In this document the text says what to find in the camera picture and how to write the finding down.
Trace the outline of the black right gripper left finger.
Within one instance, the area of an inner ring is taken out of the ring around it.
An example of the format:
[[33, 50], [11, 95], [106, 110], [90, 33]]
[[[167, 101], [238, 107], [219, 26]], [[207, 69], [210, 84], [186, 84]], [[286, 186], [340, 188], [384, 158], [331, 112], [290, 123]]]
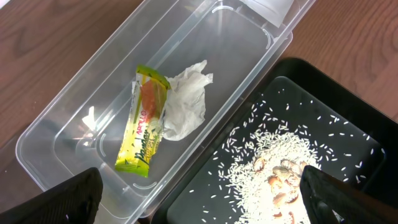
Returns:
[[93, 224], [103, 193], [97, 168], [91, 167], [44, 193], [1, 213], [1, 224]]

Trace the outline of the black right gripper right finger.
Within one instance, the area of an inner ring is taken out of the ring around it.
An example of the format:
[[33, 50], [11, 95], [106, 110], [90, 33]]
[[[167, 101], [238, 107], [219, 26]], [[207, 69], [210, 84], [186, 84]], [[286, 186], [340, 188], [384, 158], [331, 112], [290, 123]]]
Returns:
[[300, 181], [302, 200], [311, 223], [397, 223], [397, 210], [313, 166]]

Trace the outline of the Apollo snack wrapper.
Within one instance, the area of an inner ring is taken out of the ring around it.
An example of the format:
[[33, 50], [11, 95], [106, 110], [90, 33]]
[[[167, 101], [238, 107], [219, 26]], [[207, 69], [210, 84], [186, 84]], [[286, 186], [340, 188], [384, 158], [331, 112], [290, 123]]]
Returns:
[[132, 103], [115, 169], [147, 177], [164, 129], [170, 84], [156, 70], [139, 65], [132, 85]]

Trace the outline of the white tissue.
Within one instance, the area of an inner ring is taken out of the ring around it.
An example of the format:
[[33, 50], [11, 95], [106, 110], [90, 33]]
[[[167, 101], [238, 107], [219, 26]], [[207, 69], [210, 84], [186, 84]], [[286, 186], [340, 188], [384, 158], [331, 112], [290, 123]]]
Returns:
[[202, 73], [206, 65], [203, 60], [167, 79], [171, 89], [164, 107], [164, 139], [179, 141], [205, 121], [205, 87], [213, 83], [212, 73]]

